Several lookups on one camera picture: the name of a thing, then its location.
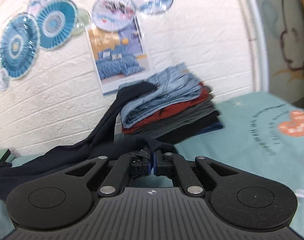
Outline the bedding advertisement poster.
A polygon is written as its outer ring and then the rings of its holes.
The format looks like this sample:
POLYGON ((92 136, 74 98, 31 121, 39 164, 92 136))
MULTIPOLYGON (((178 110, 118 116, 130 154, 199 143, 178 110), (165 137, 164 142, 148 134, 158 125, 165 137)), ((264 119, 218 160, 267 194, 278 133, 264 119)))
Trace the bedding advertisement poster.
POLYGON ((136 19, 117 32, 103 31, 91 24, 86 35, 103 95, 115 93, 122 84, 152 74, 136 19))

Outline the grey folded garment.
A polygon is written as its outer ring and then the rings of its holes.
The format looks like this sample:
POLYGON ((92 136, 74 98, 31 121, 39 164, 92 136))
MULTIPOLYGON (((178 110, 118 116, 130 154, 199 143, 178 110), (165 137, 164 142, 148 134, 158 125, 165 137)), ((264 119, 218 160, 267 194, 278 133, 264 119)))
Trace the grey folded garment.
POLYGON ((213 96, 209 94, 209 98, 204 102, 200 102, 194 106, 188 107, 181 113, 169 118, 148 124, 144 128, 134 132, 134 134, 145 134, 152 138, 158 138, 184 125, 192 124, 193 122, 213 113, 216 110, 211 101, 212 99, 213 96))

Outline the dark navy pants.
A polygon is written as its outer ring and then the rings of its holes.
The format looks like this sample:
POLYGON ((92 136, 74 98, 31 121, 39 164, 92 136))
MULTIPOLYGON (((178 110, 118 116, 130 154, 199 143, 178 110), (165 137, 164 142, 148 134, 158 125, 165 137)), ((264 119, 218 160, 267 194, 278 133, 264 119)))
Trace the dark navy pants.
POLYGON ((176 153, 172 144, 160 142, 147 135, 133 135, 115 141, 116 118, 122 108, 132 100, 151 95, 156 86, 145 81, 120 89, 116 99, 84 140, 74 145, 56 146, 45 154, 21 165, 11 167, 0 164, 0 199, 6 200, 8 194, 17 186, 49 174, 77 165, 98 156, 107 156, 117 160, 121 155, 147 149, 176 153))

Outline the black folded garment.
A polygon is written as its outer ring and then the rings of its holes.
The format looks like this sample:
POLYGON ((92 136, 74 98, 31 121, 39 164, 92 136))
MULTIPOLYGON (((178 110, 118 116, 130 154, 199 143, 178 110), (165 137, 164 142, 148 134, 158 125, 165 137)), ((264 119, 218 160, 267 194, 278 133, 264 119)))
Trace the black folded garment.
POLYGON ((221 113, 217 110, 213 111, 213 113, 210 113, 191 124, 181 126, 158 137, 157 140, 169 144, 178 144, 190 137, 223 129, 224 126, 218 119, 220 114, 221 113))

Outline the small white paper fan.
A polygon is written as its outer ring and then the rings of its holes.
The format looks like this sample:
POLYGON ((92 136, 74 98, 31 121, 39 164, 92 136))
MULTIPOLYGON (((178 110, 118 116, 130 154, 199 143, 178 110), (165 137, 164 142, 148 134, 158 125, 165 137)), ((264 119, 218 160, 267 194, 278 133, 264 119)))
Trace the small white paper fan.
POLYGON ((0 91, 5 92, 9 88, 10 78, 5 68, 0 68, 0 91))

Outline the white door frame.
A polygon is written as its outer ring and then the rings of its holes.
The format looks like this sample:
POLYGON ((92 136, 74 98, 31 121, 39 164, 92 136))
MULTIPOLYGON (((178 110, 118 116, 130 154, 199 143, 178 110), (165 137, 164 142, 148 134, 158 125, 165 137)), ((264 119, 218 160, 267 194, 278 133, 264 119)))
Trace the white door frame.
POLYGON ((238 0, 249 42, 255 92, 269 91, 269 66, 264 25, 256 0, 238 0))

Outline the teal printed bed sheet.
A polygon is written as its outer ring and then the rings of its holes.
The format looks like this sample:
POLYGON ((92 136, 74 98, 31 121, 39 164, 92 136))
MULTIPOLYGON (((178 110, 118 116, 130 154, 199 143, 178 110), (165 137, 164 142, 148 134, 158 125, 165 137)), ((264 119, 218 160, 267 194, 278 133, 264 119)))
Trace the teal printed bed sheet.
POLYGON ((217 108, 223 129, 180 142, 178 151, 188 159, 203 154, 288 186, 298 197, 291 226, 304 236, 304 135, 279 129, 291 113, 303 110, 265 92, 239 96, 217 108))

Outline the light blue folded jeans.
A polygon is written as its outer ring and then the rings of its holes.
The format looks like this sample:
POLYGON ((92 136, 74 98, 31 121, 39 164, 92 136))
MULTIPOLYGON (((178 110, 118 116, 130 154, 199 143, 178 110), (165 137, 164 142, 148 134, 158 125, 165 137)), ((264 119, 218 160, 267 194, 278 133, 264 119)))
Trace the light blue folded jeans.
POLYGON ((123 128, 131 128, 165 107, 196 99, 201 94, 201 80, 187 69, 185 63, 165 68, 145 81, 155 85, 156 90, 132 100, 123 107, 123 128))

